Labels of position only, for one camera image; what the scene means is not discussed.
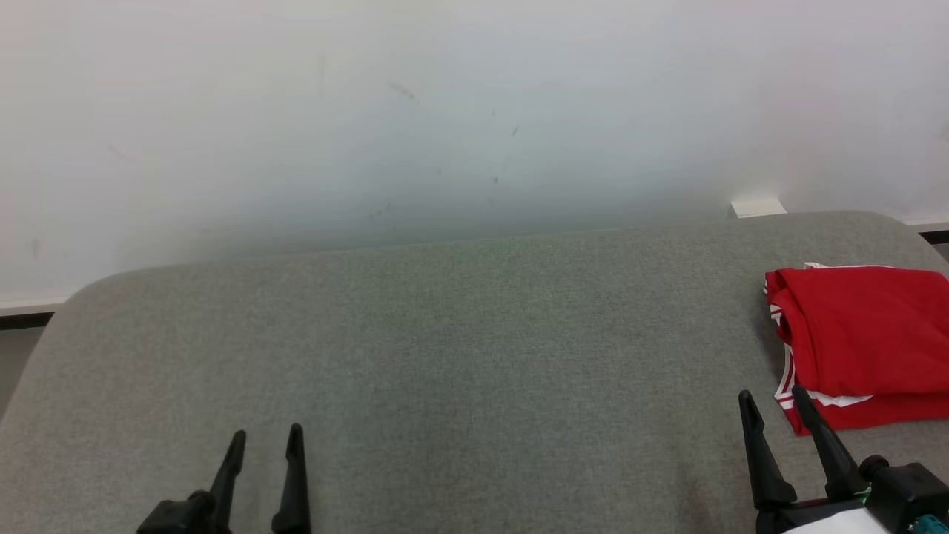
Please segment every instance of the gray upholstered bench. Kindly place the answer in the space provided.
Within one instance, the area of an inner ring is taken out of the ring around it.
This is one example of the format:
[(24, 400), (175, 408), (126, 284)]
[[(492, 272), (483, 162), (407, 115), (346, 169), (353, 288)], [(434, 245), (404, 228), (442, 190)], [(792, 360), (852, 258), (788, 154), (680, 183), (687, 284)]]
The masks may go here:
[[(279, 505), (293, 421), (314, 523), (349, 532), (749, 532), (737, 395), (786, 477), (765, 271), (949, 272), (867, 213), (437, 243), (110, 277), (53, 318), (0, 424), (0, 526), (133, 532), (248, 432), (232, 527)], [(845, 431), (949, 480), (949, 422)]]

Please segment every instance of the gray fabric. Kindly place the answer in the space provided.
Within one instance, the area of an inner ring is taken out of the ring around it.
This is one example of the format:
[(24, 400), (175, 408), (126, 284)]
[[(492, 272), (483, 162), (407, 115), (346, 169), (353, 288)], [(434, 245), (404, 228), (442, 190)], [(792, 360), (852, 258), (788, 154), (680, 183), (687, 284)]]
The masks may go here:
[(942, 255), (942, 257), (945, 257), (946, 260), (949, 261), (949, 243), (941, 243), (933, 246), (940, 253), (940, 255)]
[[(750, 532), (738, 392), (822, 495), (771, 395), (763, 274), (949, 272), (866, 213), (438, 243), (111, 277), (53, 318), (0, 425), (0, 525), (132, 532), (248, 432), (232, 526), (276, 511), (304, 426), (318, 532)], [(847, 431), (949, 480), (945, 421)]]

